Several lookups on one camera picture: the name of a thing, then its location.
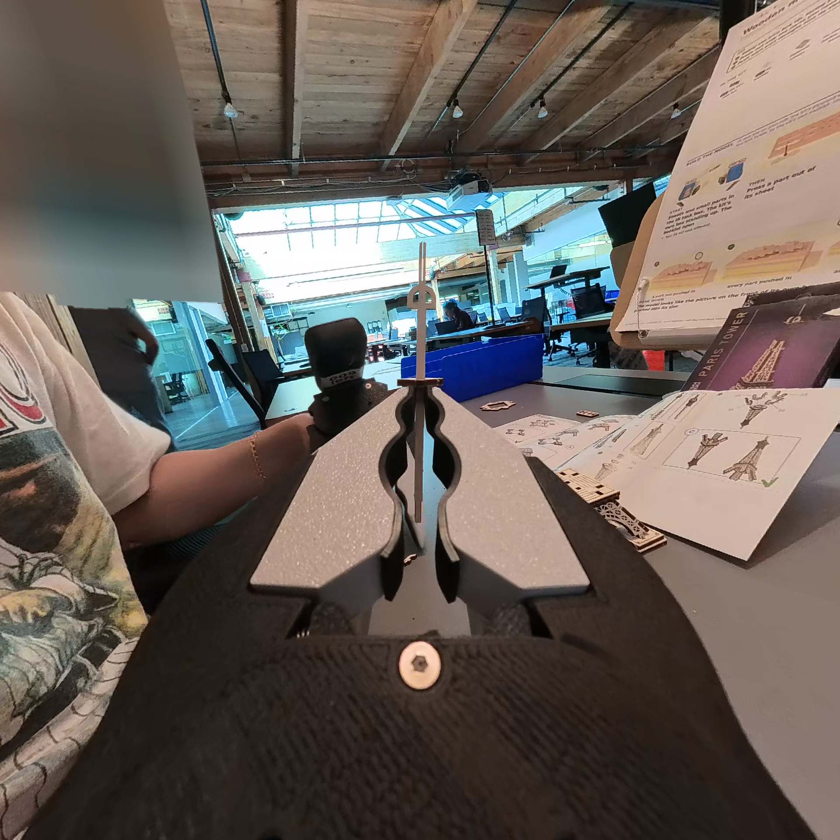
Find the printed instruction sheet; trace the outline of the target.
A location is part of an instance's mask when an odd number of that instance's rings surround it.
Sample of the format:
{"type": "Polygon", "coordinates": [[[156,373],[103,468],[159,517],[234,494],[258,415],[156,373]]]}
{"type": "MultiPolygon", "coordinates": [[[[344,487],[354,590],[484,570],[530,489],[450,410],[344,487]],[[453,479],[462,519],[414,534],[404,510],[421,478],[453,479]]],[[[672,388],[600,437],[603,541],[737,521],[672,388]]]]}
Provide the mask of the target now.
{"type": "Polygon", "coordinates": [[[775,2],[728,31],[665,196],[668,259],[839,219],[839,2],[775,2]]]}

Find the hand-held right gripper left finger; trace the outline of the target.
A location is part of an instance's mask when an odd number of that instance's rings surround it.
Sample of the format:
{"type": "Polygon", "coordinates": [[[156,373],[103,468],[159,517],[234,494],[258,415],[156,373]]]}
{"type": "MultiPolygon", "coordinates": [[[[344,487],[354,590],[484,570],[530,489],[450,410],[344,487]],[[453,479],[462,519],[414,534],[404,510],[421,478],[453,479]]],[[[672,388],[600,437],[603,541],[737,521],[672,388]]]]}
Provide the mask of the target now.
{"type": "Polygon", "coordinates": [[[406,471],[402,387],[320,447],[249,584],[362,613],[403,580],[406,471]]]}

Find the instruction booklet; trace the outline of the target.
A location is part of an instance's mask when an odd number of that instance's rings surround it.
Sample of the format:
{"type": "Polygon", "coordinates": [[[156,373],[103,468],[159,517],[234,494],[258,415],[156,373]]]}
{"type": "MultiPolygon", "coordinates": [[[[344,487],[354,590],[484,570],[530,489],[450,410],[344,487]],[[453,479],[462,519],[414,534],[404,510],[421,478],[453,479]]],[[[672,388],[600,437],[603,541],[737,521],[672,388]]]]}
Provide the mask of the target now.
{"type": "Polygon", "coordinates": [[[747,561],[839,420],[835,388],[696,391],[635,415],[534,414],[496,431],[616,491],[654,529],[747,561]]]}

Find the task instruction sheet on stand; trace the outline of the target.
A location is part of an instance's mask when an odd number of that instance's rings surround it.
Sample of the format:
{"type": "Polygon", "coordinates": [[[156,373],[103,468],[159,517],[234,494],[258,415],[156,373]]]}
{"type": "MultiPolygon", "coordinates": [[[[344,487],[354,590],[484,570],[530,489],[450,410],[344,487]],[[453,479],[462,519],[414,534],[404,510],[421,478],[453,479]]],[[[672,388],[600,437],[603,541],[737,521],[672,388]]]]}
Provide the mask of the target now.
{"type": "Polygon", "coordinates": [[[704,350],[730,311],[838,285],[838,218],[827,230],[772,232],[666,259],[655,228],[665,196],[646,212],[624,272],[611,333],[633,350],[704,350]]]}

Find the black monitor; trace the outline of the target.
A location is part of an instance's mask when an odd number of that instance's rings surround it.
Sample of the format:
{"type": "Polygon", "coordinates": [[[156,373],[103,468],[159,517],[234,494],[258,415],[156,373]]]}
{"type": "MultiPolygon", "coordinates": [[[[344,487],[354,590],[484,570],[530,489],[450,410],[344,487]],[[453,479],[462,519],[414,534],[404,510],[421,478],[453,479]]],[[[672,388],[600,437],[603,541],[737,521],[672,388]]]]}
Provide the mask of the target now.
{"type": "Polygon", "coordinates": [[[635,241],[644,216],[656,197],[655,184],[649,182],[598,208],[613,248],[635,241]]]}

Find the ceiling projector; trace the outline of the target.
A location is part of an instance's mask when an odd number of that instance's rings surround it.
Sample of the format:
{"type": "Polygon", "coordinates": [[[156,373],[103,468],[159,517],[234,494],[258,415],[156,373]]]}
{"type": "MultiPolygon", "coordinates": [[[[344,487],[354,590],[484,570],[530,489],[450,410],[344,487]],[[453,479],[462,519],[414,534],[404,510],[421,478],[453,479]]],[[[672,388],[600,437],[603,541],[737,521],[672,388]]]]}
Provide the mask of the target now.
{"type": "Polygon", "coordinates": [[[451,183],[446,195],[449,214],[467,214],[486,208],[494,194],[490,182],[476,172],[462,171],[451,183]]]}

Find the wooden tower spire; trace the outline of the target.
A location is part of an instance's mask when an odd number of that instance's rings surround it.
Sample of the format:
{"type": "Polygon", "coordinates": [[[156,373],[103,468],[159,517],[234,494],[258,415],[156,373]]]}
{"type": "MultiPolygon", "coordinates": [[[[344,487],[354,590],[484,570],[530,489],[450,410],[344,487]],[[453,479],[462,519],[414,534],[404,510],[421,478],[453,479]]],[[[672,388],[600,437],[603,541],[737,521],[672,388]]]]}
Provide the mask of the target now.
{"type": "Polygon", "coordinates": [[[406,524],[414,537],[422,536],[420,525],[424,512],[424,429],[426,426],[426,396],[432,388],[444,384],[439,377],[426,374],[427,316],[429,309],[438,305],[437,293],[427,280],[427,243],[421,241],[418,250],[418,280],[407,295],[407,306],[416,311],[416,371],[414,377],[399,380],[398,384],[408,390],[409,401],[406,407],[411,413],[406,417],[411,421],[406,429],[406,450],[414,443],[413,451],[413,501],[406,504],[406,524]]]}

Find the person's printed t-shirt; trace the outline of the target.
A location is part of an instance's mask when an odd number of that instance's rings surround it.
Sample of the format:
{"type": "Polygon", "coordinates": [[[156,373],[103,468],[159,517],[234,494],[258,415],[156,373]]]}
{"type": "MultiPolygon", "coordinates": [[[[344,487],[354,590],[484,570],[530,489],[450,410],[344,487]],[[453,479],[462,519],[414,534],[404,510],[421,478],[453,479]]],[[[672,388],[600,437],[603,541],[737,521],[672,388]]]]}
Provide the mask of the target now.
{"type": "Polygon", "coordinates": [[[147,624],[112,514],[149,489],[168,444],[27,304],[1,299],[1,829],[20,838],[147,624]]]}

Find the blue plastic bin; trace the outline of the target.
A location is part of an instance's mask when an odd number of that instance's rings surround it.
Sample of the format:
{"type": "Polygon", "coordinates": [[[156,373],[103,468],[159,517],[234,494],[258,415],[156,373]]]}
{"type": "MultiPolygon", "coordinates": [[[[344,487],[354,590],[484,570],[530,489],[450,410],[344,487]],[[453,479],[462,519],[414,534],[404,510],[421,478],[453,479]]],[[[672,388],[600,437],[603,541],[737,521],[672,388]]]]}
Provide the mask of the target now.
{"type": "Polygon", "coordinates": [[[543,336],[488,339],[426,354],[427,378],[443,380],[457,403],[541,379],[543,336]]]}

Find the wooden tower base model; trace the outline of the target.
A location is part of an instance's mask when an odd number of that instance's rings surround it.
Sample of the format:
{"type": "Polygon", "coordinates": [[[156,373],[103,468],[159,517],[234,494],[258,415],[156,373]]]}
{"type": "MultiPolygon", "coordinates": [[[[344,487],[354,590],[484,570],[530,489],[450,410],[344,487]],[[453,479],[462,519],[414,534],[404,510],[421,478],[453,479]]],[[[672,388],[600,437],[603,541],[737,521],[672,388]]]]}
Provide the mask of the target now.
{"type": "Polygon", "coordinates": [[[666,545],[663,533],[650,528],[623,507],[618,490],[574,469],[557,469],[555,475],[610,522],[638,552],[646,553],[666,545]]]}

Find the black office chair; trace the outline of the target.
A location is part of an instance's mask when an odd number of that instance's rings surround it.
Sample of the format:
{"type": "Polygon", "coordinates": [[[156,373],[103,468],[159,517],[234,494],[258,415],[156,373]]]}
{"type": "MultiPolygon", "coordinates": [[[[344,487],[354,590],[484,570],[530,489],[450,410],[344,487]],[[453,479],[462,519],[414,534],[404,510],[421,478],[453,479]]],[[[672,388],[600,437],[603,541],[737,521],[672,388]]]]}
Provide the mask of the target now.
{"type": "Polygon", "coordinates": [[[283,381],[281,368],[270,352],[246,351],[235,347],[237,362],[231,364],[215,340],[206,339],[205,345],[211,354],[209,368],[223,375],[252,409],[260,429],[266,429],[266,415],[270,403],[279,383],[283,381]]]}

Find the person's left forearm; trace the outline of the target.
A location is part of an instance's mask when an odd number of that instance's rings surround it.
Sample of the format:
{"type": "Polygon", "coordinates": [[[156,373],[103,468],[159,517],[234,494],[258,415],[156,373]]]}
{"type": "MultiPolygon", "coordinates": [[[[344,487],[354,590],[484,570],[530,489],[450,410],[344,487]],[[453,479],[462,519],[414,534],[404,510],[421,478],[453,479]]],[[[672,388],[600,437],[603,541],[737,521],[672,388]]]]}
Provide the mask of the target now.
{"type": "Polygon", "coordinates": [[[164,455],[147,491],[113,515],[121,546],[178,539],[226,518],[265,488],[256,437],[221,448],[164,455]]]}

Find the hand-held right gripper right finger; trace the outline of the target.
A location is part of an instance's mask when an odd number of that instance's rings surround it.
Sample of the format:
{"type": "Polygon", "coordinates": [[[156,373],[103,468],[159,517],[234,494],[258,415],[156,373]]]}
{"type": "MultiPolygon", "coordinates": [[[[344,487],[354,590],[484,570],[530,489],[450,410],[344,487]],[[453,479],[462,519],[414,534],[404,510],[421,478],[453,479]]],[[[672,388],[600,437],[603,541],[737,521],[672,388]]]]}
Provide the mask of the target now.
{"type": "Polygon", "coordinates": [[[441,388],[427,398],[437,503],[435,570],[447,602],[483,616],[590,587],[521,451],[441,388]]]}

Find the person's left hand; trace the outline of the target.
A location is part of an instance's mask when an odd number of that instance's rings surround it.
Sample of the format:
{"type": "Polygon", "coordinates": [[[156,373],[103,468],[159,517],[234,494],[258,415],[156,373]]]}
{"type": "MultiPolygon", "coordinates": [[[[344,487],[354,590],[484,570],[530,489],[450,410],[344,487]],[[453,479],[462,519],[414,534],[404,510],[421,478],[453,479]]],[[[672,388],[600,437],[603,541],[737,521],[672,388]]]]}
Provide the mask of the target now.
{"type": "Polygon", "coordinates": [[[308,412],[289,416],[259,432],[255,446],[266,485],[276,485],[327,441],[308,412]]]}

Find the grey desk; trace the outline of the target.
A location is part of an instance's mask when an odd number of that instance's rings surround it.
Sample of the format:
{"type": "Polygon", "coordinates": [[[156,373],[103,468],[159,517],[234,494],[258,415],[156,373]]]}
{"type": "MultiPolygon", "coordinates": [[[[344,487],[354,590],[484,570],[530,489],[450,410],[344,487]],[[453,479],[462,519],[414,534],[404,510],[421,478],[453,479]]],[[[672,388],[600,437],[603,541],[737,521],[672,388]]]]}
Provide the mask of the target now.
{"type": "MultiPolygon", "coordinates": [[[[681,385],[684,374],[546,369],[536,384],[519,385],[465,403],[508,398],[509,419],[543,413],[573,418],[580,408],[603,415],[637,414],[654,391],[681,385]],[[608,392],[605,380],[633,379],[608,392]]],[[[749,563],[730,561],[681,539],[647,562],[685,612],[724,685],[752,746],[818,838],[838,838],[838,433],[786,502],[749,563]]],[[[445,615],[443,596],[426,569],[406,606],[384,606],[381,634],[410,609],[428,613],[429,627],[465,625],[445,615]]]]}

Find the purple model kit box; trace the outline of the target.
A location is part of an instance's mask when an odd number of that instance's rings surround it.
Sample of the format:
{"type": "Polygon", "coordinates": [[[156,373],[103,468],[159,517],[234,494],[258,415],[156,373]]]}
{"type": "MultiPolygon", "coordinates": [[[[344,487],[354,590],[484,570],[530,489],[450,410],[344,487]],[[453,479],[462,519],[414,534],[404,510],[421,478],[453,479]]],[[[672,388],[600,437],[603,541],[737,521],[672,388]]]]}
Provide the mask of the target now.
{"type": "Polygon", "coordinates": [[[838,295],[768,302],[730,312],[684,390],[819,388],[838,362],[838,295]]]}

